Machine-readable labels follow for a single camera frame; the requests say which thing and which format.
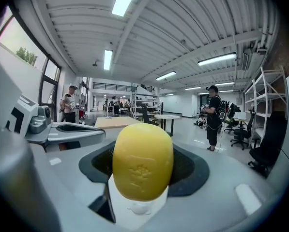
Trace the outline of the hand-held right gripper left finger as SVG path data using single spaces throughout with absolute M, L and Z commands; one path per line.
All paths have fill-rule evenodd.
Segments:
M 79 169 L 80 159 L 110 141 L 66 151 L 46 153 L 35 145 L 35 166 L 59 217 L 63 232 L 123 232 L 125 229 L 99 216 L 89 205 L 101 196 L 103 183 L 91 182 Z

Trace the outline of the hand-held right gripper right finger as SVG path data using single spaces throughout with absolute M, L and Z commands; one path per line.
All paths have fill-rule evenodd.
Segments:
M 261 175 L 225 154 L 175 143 L 203 158 L 209 178 L 194 194 L 170 197 L 141 232 L 252 232 L 260 226 L 281 196 Z

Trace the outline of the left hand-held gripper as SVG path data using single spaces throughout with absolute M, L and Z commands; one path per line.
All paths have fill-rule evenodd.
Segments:
M 30 143 L 46 143 L 47 152 L 65 151 L 101 143 L 103 129 L 69 122 L 53 122 L 48 106 L 40 106 L 21 95 L 6 123 L 11 132 L 20 134 Z

